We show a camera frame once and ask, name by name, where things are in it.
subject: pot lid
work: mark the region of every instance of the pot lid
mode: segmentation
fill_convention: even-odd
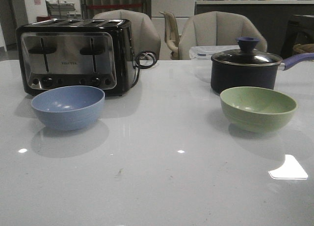
[[[240,49],[218,52],[211,59],[225,64],[254,67],[278,65],[283,60],[276,54],[253,50],[259,41],[257,38],[240,37],[236,40]]]

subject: lid knob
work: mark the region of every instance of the lid knob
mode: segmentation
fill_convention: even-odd
[[[243,52],[250,53],[260,40],[259,38],[243,36],[236,38],[236,41]]]

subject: bowl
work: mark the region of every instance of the bowl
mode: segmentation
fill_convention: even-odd
[[[220,94],[223,113],[237,127],[256,133],[276,131],[293,117],[297,102],[283,93],[241,86]]]
[[[105,102],[103,90],[92,86],[65,86],[47,90],[31,101],[38,119],[56,130],[81,129],[94,123]]]

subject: blue bowl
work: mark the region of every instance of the blue bowl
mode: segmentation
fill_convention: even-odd
[[[103,90],[92,86],[65,86],[45,91],[31,101],[38,119],[56,130],[75,130],[94,123],[105,103]]]

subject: chair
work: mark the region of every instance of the chair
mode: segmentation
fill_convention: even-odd
[[[176,17],[173,13],[170,12],[161,12],[165,17],[165,43],[168,48],[171,50],[171,59],[179,59],[179,32]]]
[[[159,59],[161,39],[148,15],[130,10],[113,10],[96,14],[93,19],[127,19],[131,21],[134,53],[153,51]]]
[[[180,59],[190,59],[192,46],[236,45],[240,36],[257,37],[256,49],[267,51],[267,41],[252,22],[243,15],[212,11],[190,17],[179,42]]]

